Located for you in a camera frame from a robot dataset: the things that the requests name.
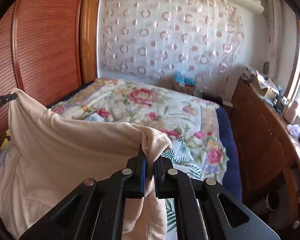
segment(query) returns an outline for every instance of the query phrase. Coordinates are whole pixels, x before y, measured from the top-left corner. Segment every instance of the blue bed sheet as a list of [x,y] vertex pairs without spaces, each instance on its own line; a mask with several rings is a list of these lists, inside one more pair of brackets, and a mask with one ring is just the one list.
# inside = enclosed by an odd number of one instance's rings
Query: blue bed sheet
[[239,170],[239,159],[237,146],[234,141],[230,120],[226,111],[220,107],[216,110],[219,137],[222,145],[226,148],[226,154],[229,157],[227,162],[227,171],[222,179],[222,185],[237,199],[242,201],[242,185]]

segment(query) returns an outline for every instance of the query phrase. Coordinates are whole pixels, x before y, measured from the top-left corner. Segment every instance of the floral bedspread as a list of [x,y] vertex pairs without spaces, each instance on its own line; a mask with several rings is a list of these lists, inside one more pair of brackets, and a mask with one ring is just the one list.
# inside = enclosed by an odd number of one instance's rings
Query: floral bedspread
[[[213,102],[152,85],[100,78],[51,110],[65,118],[83,120],[97,113],[109,122],[158,129],[172,141],[172,149],[162,155],[170,158],[175,168],[195,179],[212,177],[221,182],[229,158],[219,140],[218,107]],[[176,239],[172,199],[166,200],[166,207],[166,239]]]

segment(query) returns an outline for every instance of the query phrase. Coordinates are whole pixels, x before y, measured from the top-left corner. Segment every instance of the metal bolt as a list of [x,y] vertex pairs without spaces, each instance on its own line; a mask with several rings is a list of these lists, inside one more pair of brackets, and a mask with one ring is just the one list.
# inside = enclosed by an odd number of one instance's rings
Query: metal bolt
[[130,175],[132,173],[132,170],[130,170],[130,169],[124,169],[124,170],[122,170],[122,173],[124,175]]
[[206,179],[206,183],[207,183],[208,185],[210,185],[210,186],[213,186],[213,185],[216,184],[216,180],[213,179],[213,178],[207,178],[207,179]]
[[92,186],[94,183],[93,179],[86,179],[84,182],[84,185],[86,185],[87,187]]
[[177,171],[176,169],[169,169],[169,170],[168,170],[168,173],[169,173],[170,175],[177,175],[177,174],[178,174],[178,171]]

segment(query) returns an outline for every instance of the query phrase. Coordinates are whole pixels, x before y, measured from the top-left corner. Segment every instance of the beige cloth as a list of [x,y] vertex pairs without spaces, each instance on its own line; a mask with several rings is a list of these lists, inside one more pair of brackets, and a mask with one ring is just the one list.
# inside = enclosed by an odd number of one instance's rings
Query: beige cloth
[[126,167],[138,154],[147,157],[146,197],[126,202],[123,239],[164,239],[164,200],[154,193],[153,163],[169,138],[158,130],[129,123],[69,120],[51,112],[19,89],[9,106],[14,146],[0,168],[0,216],[19,238],[86,178],[102,180]]

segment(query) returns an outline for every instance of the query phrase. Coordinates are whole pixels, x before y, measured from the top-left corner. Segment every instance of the wall covering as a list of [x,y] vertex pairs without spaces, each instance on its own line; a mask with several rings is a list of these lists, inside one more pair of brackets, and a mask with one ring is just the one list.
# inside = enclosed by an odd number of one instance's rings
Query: wall covering
[[242,19],[225,0],[102,0],[102,67],[146,79],[176,71],[197,88],[225,94],[244,40]]

